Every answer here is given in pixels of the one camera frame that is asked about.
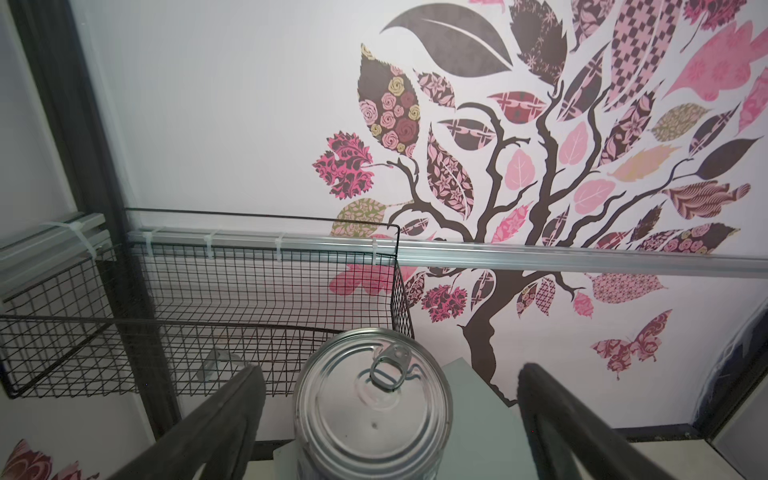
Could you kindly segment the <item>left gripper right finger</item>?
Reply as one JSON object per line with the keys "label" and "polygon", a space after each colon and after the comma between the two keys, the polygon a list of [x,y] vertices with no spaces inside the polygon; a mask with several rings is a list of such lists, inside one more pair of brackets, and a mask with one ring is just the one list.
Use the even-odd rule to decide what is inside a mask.
{"label": "left gripper right finger", "polygon": [[536,363],[519,372],[517,400],[540,479],[669,479]]}

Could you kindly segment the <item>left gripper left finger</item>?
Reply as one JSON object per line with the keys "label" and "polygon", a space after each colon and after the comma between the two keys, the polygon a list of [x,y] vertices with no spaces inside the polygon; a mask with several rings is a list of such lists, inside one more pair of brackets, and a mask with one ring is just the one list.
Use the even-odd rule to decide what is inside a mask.
{"label": "left gripper left finger", "polygon": [[241,369],[114,479],[241,479],[266,400],[256,365]]}

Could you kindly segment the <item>large blue labelled can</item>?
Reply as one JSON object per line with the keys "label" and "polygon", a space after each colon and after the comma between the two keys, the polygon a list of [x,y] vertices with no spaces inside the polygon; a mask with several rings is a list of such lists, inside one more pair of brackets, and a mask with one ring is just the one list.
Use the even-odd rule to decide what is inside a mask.
{"label": "large blue labelled can", "polygon": [[304,365],[294,392],[300,479],[434,479],[453,422],[448,380],[408,336],[341,333]]}

